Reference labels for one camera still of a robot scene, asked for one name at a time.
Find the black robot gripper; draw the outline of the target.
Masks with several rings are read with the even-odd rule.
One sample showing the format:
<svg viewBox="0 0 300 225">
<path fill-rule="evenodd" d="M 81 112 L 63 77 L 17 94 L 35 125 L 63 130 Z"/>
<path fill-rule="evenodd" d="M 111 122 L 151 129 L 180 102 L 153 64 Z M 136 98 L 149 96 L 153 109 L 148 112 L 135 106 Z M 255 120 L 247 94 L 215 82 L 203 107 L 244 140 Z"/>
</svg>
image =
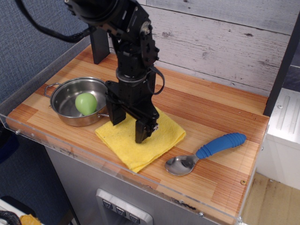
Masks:
<svg viewBox="0 0 300 225">
<path fill-rule="evenodd" d="M 142 143 L 158 130 L 158 112 L 152 103 L 156 75 L 149 74 L 137 82 L 107 81 L 106 107 L 111 123 L 115 126 L 130 114 L 135 122 L 135 142 Z"/>
</svg>

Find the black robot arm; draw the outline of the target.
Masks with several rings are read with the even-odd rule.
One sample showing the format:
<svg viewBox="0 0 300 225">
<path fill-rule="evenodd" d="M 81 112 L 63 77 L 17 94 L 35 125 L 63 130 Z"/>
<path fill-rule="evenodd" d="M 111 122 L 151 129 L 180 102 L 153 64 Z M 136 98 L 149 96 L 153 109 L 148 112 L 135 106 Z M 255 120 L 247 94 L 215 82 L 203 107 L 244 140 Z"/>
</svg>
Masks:
<svg viewBox="0 0 300 225">
<path fill-rule="evenodd" d="M 136 0 L 67 0 L 72 14 L 112 39 L 117 55 L 117 82 L 107 81 L 106 106 L 112 124 L 126 115 L 135 118 L 135 141 L 142 143 L 157 130 L 159 113 L 152 103 L 159 49 L 152 38 L 148 13 Z"/>
</svg>

